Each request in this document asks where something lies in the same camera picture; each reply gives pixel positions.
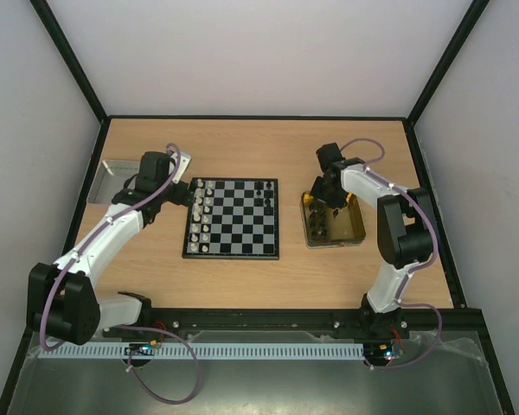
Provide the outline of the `gold tin box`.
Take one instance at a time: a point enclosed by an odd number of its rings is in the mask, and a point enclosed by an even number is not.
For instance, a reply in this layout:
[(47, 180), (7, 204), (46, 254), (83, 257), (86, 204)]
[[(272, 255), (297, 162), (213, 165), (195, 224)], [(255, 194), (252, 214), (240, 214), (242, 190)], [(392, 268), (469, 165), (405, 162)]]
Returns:
[(331, 208), (325, 202), (303, 192), (300, 210), (305, 244), (310, 249), (359, 246), (366, 238), (359, 201), (349, 194), (342, 208)]

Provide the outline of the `black silver chess board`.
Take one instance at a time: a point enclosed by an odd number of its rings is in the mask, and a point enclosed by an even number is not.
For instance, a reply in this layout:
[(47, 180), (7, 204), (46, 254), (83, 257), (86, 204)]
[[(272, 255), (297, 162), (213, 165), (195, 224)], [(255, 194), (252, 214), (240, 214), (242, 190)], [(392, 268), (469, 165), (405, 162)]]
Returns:
[[(182, 257), (280, 258), (279, 181), (276, 178), (195, 177)], [(202, 241), (207, 233), (208, 242)], [(200, 252), (208, 244), (208, 252)]]

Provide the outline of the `silver tin lid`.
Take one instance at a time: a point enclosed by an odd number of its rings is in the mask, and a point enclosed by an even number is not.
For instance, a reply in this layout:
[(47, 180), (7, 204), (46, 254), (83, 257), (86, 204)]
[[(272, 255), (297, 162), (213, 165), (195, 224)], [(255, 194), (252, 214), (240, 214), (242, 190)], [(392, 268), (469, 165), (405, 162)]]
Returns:
[(136, 175), (139, 161), (106, 159), (100, 162), (86, 202), (93, 205), (110, 205), (125, 182)]

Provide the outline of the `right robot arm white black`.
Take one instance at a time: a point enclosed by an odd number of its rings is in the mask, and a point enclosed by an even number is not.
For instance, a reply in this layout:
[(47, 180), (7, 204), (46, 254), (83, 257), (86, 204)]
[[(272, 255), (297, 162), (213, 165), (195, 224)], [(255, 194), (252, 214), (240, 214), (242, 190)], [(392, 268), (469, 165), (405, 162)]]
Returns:
[(382, 258), (373, 286), (362, 297), (359, 327), (376, 339), (391, 335), (401, 323), (403, 294), (415, 272), (432, 265), (439, 254), (439, 237), (428, 191), (406, 188), (373, 171), (371, 165), (385, 156), (385, 150), (371, 160), (347, 159), (336, 143), (316, 151), (322, 175), (310, 191), (334, 211), (345, 209), (356, 197), (376, 210), (376, 242)]

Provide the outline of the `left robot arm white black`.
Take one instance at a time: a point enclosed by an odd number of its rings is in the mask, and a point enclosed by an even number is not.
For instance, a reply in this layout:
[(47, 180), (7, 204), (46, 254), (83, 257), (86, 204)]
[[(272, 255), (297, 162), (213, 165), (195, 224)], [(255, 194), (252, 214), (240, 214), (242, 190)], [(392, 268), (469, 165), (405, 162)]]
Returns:
[(154, 223), (164, 203), (183, 203), (188, 186), (181, 178), (190, 160), (176, 144), (145, 152), (135, 179), (113, 196), (98, 224), (53, 264), (31, 269), (27, 325), (43, 350), (65, 342), (83, 345), (101, 330), (138, 321), (143, 297), (118, 293), (99, 299), (95, 288), (122, 247)]

